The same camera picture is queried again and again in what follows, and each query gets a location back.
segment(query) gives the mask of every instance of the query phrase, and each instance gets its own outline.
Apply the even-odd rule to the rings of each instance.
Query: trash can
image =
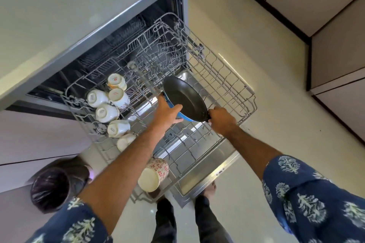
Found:
[[[80,159],[52,165],[35,177],[30,190],[32,203],[43,213],[55,212],[81,192],[89,175],[89,167]]]

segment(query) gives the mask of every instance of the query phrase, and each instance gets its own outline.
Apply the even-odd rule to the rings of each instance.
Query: lower dishwasher rack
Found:
[[[134,68],[127,64],[134,62]],[[167,13],[148,29],[137,35],[121,54],[106,59],[90,73],[70,84],[61,98],[89,134],[103,159],[111,163],[120,151],[117,139],[107,135],[107,123],[95,119],[95,109],[83,98],[71,95],[75,89],[88,92],[94,88],[109,90],[106,81],[112,66],[125,77],[125,91],[130,104],[120,109],[120,119],[130,122],[131,132],[139,135],[152,120],[157,105],[157,91],[162,90],[164,77],[176,75],[189,83],[203,98],[207,108],[225,107],[242,124],[256,111],[253,90],[224,61],[197,38],[178,16]],[[102,76],[101,82],[92,77]],[[156,198],[150,197],[137,185],[131,199],[155,202],[172,186],[197,167],[224,138],[216,134],[208,123],[183,121],[173,124],[153,151],[154,158],[164,158],[170,167],[169,175],[160,185]]]

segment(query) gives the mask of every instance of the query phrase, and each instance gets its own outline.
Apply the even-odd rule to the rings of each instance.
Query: person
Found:
[[[173,124],[181,105],[170,108],[162,96],[153,121],[80,195],[61,208],[27,241],[112,242],[111,234],[156,144]],[[227,138],[258,178],[266,200],[285,231],[302,243],[365,242],[365,200],[289,155],[245,133],[226,109],[209,110],[211,128]],[[200,242],[232,242],[209,207],[215,184],[195,200]],[[176,242],[173,208],[157,203],[154,243]]]

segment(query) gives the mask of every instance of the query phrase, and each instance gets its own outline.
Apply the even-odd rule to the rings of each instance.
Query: upside-down cup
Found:
[[[148,163],[138,179],[139,187],[146,192],[155,191],[169,174],[169,165],[162,158]]]

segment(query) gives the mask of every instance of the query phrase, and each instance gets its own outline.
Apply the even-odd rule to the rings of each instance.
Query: person's right arm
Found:
[[[365,199],[248,135],[226,109],[215,107],[209,114],[212,129],[231,142],[262,181],[266,200],[285,231],[302,243],[365,242]]]

